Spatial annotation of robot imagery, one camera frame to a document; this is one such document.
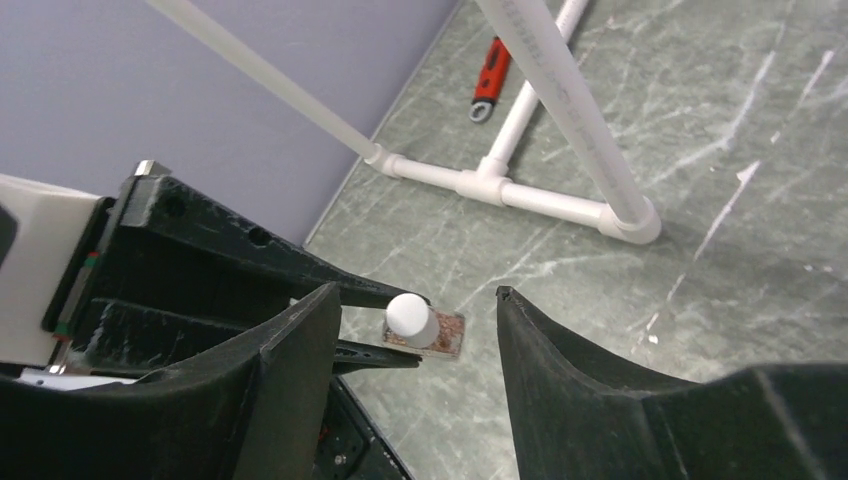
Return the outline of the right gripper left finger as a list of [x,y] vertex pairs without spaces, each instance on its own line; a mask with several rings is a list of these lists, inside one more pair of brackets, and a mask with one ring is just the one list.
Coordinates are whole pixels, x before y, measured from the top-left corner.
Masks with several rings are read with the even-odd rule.
[[1,382],[5,479],[308,479],[341,320],[325,284],[131,384]]

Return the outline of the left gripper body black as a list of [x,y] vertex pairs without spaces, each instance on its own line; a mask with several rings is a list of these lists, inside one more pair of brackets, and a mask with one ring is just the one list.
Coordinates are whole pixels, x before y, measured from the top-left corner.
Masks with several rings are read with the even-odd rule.
[[18,383],[79,390],[121,383],[66,363],[61,314],[76,276],[95,257],[111,197],[1,177],[1,373]]

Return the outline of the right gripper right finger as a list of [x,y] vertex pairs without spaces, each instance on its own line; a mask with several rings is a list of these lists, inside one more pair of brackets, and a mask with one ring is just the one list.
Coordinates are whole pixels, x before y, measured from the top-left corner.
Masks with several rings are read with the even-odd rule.
[[843,479],[847,367],[760,364],[706,383],[643,367],[497,291],[524,479]]

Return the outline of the glitter nail polish bottle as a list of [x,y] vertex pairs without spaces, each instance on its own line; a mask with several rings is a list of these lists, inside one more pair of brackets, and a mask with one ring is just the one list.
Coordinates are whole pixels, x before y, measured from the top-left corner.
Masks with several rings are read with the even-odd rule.
[[463,340],[466,333],[466,317],[458,312],[448,313],[436,310],[437,335],[425,347],[415,347],[406,339],[397,335],[388,325],[382,325],[382,345],[401,352],[425,357],[457,360],[462,352]]

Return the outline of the white nail polish cap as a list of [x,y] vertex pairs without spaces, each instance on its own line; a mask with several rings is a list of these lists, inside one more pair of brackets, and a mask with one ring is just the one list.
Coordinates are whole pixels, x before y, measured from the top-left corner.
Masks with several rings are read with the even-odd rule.
[[414,293],[394,297],[385,309],[389,327],[415,347],[429,345],[437,335],[434,310],[427,301]]

